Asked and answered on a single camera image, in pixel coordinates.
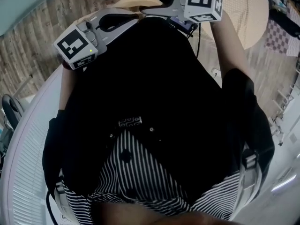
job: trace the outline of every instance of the person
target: person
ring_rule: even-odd
[[[247,58],[226,12],[211,28],[222,88],[158,17],[84,72],[63,70],[43,168],[53,197],[62,172],[79,224],[232,224],[245,144],[259,151],[265,178],[274,144]]]

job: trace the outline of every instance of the black and white striped fabric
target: black and white striped fabric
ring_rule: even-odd
[[[91,205],[96,202],[137,203],[168,216],[202,211],[220,219],[229,219],[234,210],[239,179],[237,171],[189,204],[186,192],[168,171],[128,130],[124,130],[101,170],[95,192],[84,198],[65,185],[64,190],[82,225],[93,224]]]

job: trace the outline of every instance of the wooden floor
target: wooden floor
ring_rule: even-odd
[[[0,37],[0,97],[14,94],[19,84],[33,74],[32,81],[20,93],[29,96],[38,91],[59,66],[60,58],[53,41],[75,20],[117,0],[47,0],[12,31]],[[191,38],[196,50],[197,36]],[[259,104],[268,116],[276,114],[272,99],[277,89],[288,93],[295,77],[296,58],[266,50],[264,38],[247,50],[252,79]],[[210,72],[218,68],[214,44],[202,36],[199,60]]]

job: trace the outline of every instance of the black jacket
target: black jacket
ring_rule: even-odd
[[[142,125],[132,133],[191,202],[239,169],[245,141],[260,152],[264,173],[273,157],[253,82],[234,69],[221,89],[181,33],[163,19],[147,18],[88,65],[65,111],[50,121],[43,168],[52,195],[61,168],[71,190],[93,193],[118,121],[137,116]]]

